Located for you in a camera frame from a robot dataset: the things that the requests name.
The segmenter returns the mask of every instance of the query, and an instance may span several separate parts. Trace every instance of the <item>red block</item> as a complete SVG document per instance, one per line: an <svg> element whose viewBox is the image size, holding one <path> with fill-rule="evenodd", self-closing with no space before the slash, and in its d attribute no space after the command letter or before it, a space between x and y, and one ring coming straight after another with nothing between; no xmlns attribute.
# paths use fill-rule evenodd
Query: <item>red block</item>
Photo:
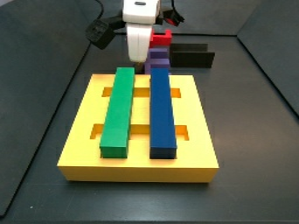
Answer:
<svg viewBox="0 0 299 224"><path fill-rule="evenodd" d="M172 31L165 30L164 34L153 34L150 37L150 42L149 42L149 48L153 48L154 46L169 46L172 43Z"/></svg>

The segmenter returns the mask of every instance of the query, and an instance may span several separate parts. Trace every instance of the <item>yellow block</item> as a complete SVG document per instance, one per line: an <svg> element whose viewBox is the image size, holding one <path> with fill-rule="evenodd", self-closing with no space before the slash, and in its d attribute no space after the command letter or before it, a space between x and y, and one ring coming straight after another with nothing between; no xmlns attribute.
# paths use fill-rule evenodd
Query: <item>yellow block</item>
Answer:
<svg viewBox="0 0 299 224"><path fill-rule="evenodd" d="M66 180L211 182L219 163L191 75L171 75L176 159L149 159L149 75L134 76L126 158L101 158L98 140L113 74L93 74L78 107L58 168Z"/></svg>

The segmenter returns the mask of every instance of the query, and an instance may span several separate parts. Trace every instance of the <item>purple block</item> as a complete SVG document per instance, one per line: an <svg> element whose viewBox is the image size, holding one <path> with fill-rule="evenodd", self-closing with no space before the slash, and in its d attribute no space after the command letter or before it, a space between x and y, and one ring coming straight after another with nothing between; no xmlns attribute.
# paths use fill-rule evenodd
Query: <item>purple block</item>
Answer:
<svg viewBox="0 0 299 224"><path fill-rule="evenodd" d="M166 48L150 48L148 50L148 59L168 59Z"/></svg>
<svg viewBox="0 0 299 224"><path fill-rule="evenodd" d="M169 60L168 59L149 59L144 63L144 73L149 74L152 68L171 68Z"/></svg>

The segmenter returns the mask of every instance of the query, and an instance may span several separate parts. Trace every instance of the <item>blue bar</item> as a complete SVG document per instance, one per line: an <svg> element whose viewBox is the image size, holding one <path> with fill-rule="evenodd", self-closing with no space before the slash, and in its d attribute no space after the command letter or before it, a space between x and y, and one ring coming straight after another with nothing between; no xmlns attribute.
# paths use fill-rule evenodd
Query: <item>blue bar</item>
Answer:
<svg viewBox="0 0 299 224"><path fill-rule="evenodd" d="M173 127L173 105L166 68L152 68L150 72L150 151L149 158L176 158Z"/></svg>

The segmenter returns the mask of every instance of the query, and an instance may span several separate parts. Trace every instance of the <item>green block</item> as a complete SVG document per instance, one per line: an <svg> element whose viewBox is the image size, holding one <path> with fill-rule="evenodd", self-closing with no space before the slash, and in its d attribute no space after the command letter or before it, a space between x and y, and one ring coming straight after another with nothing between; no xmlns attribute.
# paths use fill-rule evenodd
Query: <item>green block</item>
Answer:
<svg viewBox="0 0 299 224"><path fill-rule="evenodd" d="M102 158L126 158L133 91L134 69L118 67L98 143Z"/></svg>

